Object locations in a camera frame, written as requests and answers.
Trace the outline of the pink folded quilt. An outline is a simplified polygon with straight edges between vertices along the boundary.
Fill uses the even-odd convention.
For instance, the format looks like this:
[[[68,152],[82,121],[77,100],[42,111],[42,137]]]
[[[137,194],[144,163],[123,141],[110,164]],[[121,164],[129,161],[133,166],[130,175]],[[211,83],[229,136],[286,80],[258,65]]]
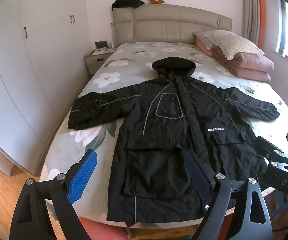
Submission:
[[[223,65],[232,75],[260,82],[269,83],[269,72],[274,70],[274,63],[264,55],[237,53],[232,60],[228,60],[220,47],[211,49],[215,59]]]

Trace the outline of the cream dotted pillow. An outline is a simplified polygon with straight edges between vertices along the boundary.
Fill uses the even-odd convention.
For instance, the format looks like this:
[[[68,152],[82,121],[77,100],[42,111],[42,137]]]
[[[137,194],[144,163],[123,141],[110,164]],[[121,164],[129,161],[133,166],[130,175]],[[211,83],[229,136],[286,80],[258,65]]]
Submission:
[[[209,31],[204,36],[222,50],[227,60],[232,60],[237,53],[264,55],[256,44],[227,30]]]

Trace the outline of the white wardrobe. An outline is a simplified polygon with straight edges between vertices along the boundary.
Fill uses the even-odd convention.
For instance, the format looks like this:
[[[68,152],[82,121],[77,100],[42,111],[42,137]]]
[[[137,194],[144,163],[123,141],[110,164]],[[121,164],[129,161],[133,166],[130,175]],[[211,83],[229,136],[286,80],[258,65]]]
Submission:
[[[36,174],[89,73],[85,0],[0,0],[0,151]]]

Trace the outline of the floral quilted bed cover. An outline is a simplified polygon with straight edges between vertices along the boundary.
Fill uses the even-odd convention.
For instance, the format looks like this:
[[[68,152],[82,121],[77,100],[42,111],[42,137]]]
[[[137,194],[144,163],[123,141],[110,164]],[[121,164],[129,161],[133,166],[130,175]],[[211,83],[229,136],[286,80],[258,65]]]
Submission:
[[[97,165],[73,205],[79,217],[118,226],[197,224],[205,201],[184,152],[232,180],[254,177],[264,194],[265,159],[254,140],[288,149],[288,106],[267,83],[241,79],[183,43],[125,43],[75,100],[47,154],[42,180],[85,152]]]

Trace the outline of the pink striped folded blanket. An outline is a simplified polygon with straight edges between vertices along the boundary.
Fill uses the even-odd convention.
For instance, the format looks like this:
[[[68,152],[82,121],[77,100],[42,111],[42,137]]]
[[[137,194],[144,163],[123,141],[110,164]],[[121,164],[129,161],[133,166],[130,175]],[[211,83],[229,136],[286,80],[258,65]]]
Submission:
[[[209,57],[213,57],[212,47],[214,44],[205,37],[203,32],[193,33],[195,36],[196,47]]]

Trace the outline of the grey and orange curtain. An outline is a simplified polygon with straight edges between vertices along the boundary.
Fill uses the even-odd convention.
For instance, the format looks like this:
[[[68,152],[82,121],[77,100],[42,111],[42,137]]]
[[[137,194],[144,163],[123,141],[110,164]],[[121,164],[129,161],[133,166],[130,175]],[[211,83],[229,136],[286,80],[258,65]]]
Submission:
[[[265,28],[265,0],[243,0],[243,37],[262,49]]]

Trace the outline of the beige padded headboard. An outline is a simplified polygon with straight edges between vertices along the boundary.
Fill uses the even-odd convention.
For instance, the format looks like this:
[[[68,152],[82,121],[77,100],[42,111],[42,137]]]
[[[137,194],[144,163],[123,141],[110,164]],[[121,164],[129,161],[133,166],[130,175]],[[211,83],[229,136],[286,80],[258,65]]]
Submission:
[[[113,9],[116,43],[174,42],[195,44],[194,33],[232,30],[232,19],[214,12],[170,4]]]

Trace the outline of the black hooded long coat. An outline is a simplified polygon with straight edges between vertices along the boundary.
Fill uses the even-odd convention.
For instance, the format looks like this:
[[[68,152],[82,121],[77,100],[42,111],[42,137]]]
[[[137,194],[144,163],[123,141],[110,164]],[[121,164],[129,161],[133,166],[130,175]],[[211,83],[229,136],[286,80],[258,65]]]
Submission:
[[[263,180],[267,165],[255,150],[248,118],[273,121],[276,107],[241,92],[193,78],[194,62],[167,57],[152,64],[156,79],[76,99],[68,129],[123,119],[108,186],[107,220],[172,223],[199,219],[206,203],[188,175],[193,150],[232,180]]]

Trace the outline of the white bedside table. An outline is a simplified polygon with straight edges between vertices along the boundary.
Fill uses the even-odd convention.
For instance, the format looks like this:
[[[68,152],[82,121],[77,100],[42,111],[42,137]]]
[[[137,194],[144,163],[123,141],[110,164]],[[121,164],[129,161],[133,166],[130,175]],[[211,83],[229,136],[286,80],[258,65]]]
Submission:
[[[94,75],[115,50],[116,48],[100,48],[86,53],[84,59],[89,74]]]

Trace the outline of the small dark clock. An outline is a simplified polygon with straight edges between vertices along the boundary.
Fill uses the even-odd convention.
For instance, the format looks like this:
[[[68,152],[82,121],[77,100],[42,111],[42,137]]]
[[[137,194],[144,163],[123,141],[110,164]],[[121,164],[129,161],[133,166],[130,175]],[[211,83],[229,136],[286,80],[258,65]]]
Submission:
[[[107,48],[107,41],[98,41],[95,43],[96,49]]]

